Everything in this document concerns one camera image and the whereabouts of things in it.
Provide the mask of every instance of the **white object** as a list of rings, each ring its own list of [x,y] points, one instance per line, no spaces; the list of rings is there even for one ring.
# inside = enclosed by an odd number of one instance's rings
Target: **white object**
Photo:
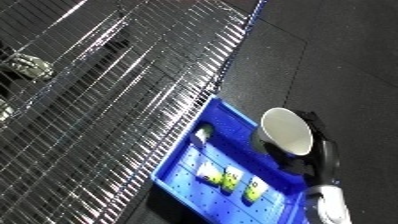
[[[225,168],[222,188],[225,191],[232,192],[239,184],[243,174],[242,170],[233,166],[227,166],[227,168]]]
[[[308,209],[317,209],[317,217],[311,217],[311,224],[351,224],[351,217],[344,201],[341,188],[331,185],[316,186],[308,189],[307,195],[320,195]]]
[[[213,127],[209,124],[202,125],[195,133],[191,133],[189,138],[196,147],[204,148],[207,140],[213,134]]]
[[[220,184],[223,179],[223,174],[209,161],[200,165],[196,176],[213,184]]]
[[[307,123],[294,112],[280,107],[263,114],[256,132],[262,141],[299,156],[307,155],[314,141]]]

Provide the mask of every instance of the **wire shelf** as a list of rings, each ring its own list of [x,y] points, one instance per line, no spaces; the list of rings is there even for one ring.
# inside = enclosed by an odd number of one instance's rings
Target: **wire shelf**
[[[218,89],[247,20],[216,0],[1,1],[1,66],[34,55],[54,74],[1,71],[0,222],[115,222]]]

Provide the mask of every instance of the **perforated tray bottom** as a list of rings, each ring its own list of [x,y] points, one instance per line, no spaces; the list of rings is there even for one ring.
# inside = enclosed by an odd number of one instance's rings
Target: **perforated tray bottom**
[[[193,146],[187,135],[155,170],[152,179],[193,208],[211,223],[301,223],[295,217],[301,190],[301,178],[282,173],[267,155],[254,152],[248,139],[255,125],[229,106],[213,99],[197,123],[208,122],[215,133],[204,149]],[[230,195],[220,187],[209,185],[195,176],[204,162],[222,171],[232,165],[244,172]],[[243,200],[249,180],[256,175],[270,185],[262,197],[251,205]]]

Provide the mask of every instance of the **white cup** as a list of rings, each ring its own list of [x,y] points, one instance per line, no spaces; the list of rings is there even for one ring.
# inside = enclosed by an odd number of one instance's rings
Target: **white cup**
[[[294,112],[280,107],[266,111],[251,136],[252,146],[259,151],[264,152],[263,142],[266,142],[298,156],[307,155],[313,141],[307,123]]]

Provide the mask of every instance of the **robotic hand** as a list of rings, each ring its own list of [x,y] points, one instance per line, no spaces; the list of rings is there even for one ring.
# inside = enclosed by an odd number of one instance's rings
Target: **robotic hand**
[[[326,134],[325,125],[314,112],[295,113],[304,119],[311,129],[314,145],[305,156],[290,156],[277,146],[265,145],[270,156],[281,170],[301,174],[308,186],[306,191],[306,215],[311,224],[350,224],[349,211],[343,191],[336,178],[340,167],[338,149]]]

